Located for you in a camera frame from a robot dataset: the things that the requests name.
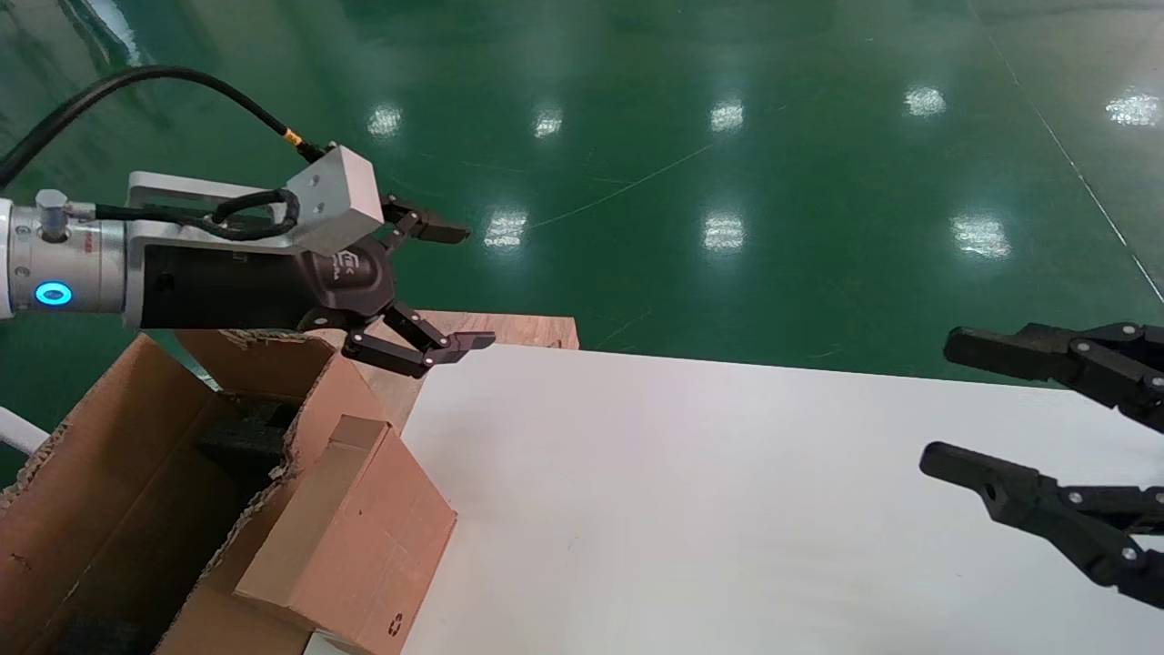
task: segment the white pipe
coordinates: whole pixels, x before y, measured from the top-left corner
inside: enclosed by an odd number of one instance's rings
[[[0,407],[0,442],[24,455],[33,455],[48,441],[49,434]]]

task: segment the green epoxy floor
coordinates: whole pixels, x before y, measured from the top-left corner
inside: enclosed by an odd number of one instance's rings
[[[979,380],[943,362],[951,326],[1164,320],[1162,26],[1164,0],[3,0],[0,148],[100,76],[193,66],[476,228],[399,254],[412,305],[570,314],[591,350]],[[299,165],[157,81],[9,192]],[[115,316],[0,323],[0,405],[51,428],[129,340]]]

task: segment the black cable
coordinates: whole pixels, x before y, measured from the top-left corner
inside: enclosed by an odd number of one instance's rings
[[[220,225],[230,215],[246,209],[272,202],[283,202],[286,211],[283,220],[262,227],[230,227]],[[115,205],[97,205],[94,213],[97,220],[155,220],[158,222],[170,222],[189,227],[197,227],[208,234],[226,238],[228,241],[255,241],[268,236],[286,234],[294,227],[299,219],[299,198],[286,188],[274,188],[271,191],[260,191],[248,193],[237,198],[232,198],[218,205],[208,214],[193,214],[189,209],[166,207],[119,207]]]
[[[241,91],[217,77],[183,66],[141,66],[126,69],[119,73],[88,85],[88,87],[84,91],[64,101],[59,107],[54,109],[52,113],[44,116],[41,122],[36,123],[36,127],[34,127],[27,136],[21,138],[20,143],[16,143],[16,145],[9,150],[7,155],[5,155],[3,159],[0,159],[0,191],[8,186],[8,184],[12,183],[17,175],[20,175],[20,171],[22,171],[24,166],[33,161],[33,157],[43,150],[49,142],[56,138],[57,135],[69,126],[69,123],[76,120],[77,116],[86,109],[118,88],[123,88],[130,84],[146,79],[157,78],[184,79],[186,81],[201,84],[207,88],[213,88],[214,91],[218,91],[237,102],[242,106],[242,108],[254,114],[255,118],[263,121],[264,124],[294,145],[296,151],[307,159],[308,163],[324,156],[325,150],[322,148],[304,141],[286,124],[271,115],[270,112],[258,106],[258,102],[251,100]]]

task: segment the wooden board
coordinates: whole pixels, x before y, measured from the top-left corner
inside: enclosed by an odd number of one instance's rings
[[[574,319],[569,316],[431,309],[421,309],[420,314],[446,335],[449,333],[491,332],[497,334],[498,344],[579,350],[577,327],[574,325]],[[339,330],[325,330],[315,334],[336,349],[343,346],[345,335]],[[405,344],[404,340],[383,322],[375,323],[368,334],[397,344]],[[356,368],[368,380],[368,386],[379,399],[381,405],[384,406],[389,421],[397,429],[403,430],[404,425],[409,421],[409,415],[412,414],[412,406],[417,403],[424,380],[413,380],[365,364],[356,364]]]

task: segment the robotic arm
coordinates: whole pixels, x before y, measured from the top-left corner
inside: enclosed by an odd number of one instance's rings
[[[120,79],[152,77],[203,83],[236,101],[232,93],[241,95],[171,66],[132,69]],[[59,123],[63,112],[80,105],[74,118],[118,87],[102,80],[45,121],[57,116]],[[43,126],[0,164],[0,188],[51,138]],[[492,344],[491,333],[442,335],[396,299],[389,262],[396,248],[409,237],[457,243],[468,228],[381,195],[371,163],[348,148],[318,148],[277,127],[308,161],[281,188],[134,172],[125,207],[71,200],[51,188],[36,194],[36,206],[0,198],[0,319],[79,311],[121,313],[130,330],[334,327],[348,335],[346,357],[413,378]],[[416,350],[367,335],[376,320]]]
[[[1164,433],[1164,329],[1115,322],[1081,333],[1030,323],[1016,335],[957,327],[945,357],[1025,380],[1055,380]],[[1131,535],[1164,535],[1164,486],[1060,487],[1035,469],[935,442],[922,472],[971,490],[993,521],[1051,542],[1088,579],[1164,610],[1164,554]]]

